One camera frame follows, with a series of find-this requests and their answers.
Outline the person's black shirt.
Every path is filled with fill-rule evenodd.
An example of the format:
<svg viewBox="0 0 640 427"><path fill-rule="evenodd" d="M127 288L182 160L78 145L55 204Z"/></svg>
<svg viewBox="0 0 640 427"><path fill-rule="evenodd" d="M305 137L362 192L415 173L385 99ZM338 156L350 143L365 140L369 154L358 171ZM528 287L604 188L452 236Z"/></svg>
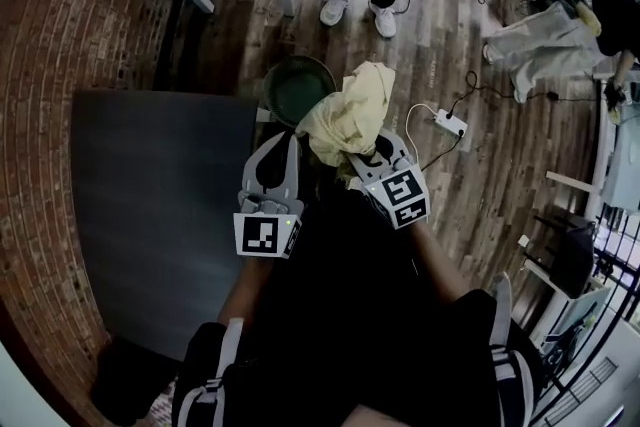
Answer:
<svg viewBox="0 0 640 427"><path fill-rule="evenodd" d="M508 277L439 301L409 226L354 191L311 207L252 322L191 339L171 427L529 427L541 359Z"/></svg>

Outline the black metal railing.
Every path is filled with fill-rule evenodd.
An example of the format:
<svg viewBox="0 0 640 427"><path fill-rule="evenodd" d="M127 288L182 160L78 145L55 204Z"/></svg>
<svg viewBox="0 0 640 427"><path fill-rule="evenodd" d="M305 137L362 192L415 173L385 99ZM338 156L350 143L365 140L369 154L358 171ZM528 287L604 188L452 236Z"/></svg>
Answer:
<svg viewBox="0 0 640 427"><path fill-rule="evenodd" d="M593 266L579 296L527 264L554 291L531 333L545 368L531 427L606 425L640 377L640 212L603 205L591 225Z"/></svg>

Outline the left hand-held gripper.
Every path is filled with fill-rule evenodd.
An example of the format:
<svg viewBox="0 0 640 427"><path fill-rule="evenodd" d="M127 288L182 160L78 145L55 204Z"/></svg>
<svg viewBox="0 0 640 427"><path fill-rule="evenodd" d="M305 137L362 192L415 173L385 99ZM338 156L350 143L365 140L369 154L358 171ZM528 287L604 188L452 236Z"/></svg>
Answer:
<svg viewBox="0 0 640 427"><path fill-rule="evenodd" d="M292 132L264 142L247 160L243 187L294 200L299 192L300 145ZM302 227L301 213L278 201L239 195L240 212L233 215L236 252L243 257L288 259Z"/></svg>

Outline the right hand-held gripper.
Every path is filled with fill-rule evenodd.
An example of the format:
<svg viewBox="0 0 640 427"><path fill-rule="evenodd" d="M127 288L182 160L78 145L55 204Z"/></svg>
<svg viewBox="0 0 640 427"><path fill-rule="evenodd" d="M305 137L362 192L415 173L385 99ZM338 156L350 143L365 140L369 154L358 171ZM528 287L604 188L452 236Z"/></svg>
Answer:
<svg viewBox="0 0 640 427"><path fill-rule="evenodd" d="M370 205L395 230L428 217L424 177L401 137L382 130L381 153L348 154L347 158L364 183Z"/></svg>

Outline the person's left forearm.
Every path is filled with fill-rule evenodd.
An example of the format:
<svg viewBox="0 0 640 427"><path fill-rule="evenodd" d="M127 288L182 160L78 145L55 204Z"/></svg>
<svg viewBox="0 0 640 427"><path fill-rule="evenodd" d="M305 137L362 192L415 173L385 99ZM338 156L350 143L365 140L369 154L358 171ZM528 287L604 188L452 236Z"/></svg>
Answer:
<svg viewBox="0 0 640 427"><path fill-rule="evenodd" d="M275 261L271 258L246 258L217 317L228 325L232 319L243 319L248 326L254 317L260 296L269 279Z"/></svg>

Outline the dark green bucket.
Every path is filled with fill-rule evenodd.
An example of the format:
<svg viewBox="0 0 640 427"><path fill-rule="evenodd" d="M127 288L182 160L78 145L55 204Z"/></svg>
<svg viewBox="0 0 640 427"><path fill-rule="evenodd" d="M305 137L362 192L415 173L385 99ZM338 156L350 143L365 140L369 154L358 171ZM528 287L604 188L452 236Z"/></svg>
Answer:
<svg viewBox="0 0 640 427"><path fill-rule="evenodd" d="M303 55L287 56L263 80L267 109L277 121L293 129L317 103L336 91L329 69L319 60Z"/></svg>

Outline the person's right forearm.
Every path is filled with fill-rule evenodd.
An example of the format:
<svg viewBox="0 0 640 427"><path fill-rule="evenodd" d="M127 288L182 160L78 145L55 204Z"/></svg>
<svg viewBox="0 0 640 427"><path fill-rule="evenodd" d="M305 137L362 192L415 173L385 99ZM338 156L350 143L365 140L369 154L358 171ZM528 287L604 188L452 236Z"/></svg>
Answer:
<svg viewBox="0 0 640 427"><path fill-rule="evenodd" d="M467 282L430 226L426 222L416 222L409 226L408 231L418 273L427 280L438 300L452 303L468 293Z"/></svg>

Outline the pale yellow clothes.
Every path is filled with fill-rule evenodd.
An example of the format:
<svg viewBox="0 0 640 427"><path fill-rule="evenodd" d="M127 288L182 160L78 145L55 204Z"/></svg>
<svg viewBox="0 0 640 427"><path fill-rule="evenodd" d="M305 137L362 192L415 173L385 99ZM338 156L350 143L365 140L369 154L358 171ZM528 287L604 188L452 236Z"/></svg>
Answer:
<svg viewBox="0 0 640 427"><path fill-rule="evenodd" d="M345 183L356 176L350 155L371 157L383 127L396 72L365 61L343 78L342 89L318 102L295 129L306 136L319 161L337 170Z"/></svg>

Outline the white power strip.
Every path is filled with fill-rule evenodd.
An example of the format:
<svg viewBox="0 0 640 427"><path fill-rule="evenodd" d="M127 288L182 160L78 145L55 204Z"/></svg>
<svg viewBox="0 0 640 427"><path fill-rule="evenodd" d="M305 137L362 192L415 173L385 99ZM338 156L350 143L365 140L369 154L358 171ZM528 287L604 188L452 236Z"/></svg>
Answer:
<svg viewBox="0 0 640 427"><path fill-rule="evenodd" d="M467 131L468 125L451 112L439 109L436 113L435 123L454 136L463 137Z"/></svg>

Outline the white metal table frame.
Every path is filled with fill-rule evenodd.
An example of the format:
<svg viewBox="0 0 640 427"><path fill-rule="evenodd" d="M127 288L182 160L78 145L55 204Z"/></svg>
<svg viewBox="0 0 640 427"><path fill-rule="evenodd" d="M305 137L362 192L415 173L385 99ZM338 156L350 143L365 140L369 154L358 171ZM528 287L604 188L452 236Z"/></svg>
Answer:
<svg viewBox="0 0 640 427"><path fill-rule="evenodd" d="M621 106L621 119L614 124L606 109L605 96L599 107L596 160L590 182L579 181L552 171L546 178L588 195L584 216L594 219L603 206L619 208L629 214L640 213L640 102L631 98Z"/></svg>

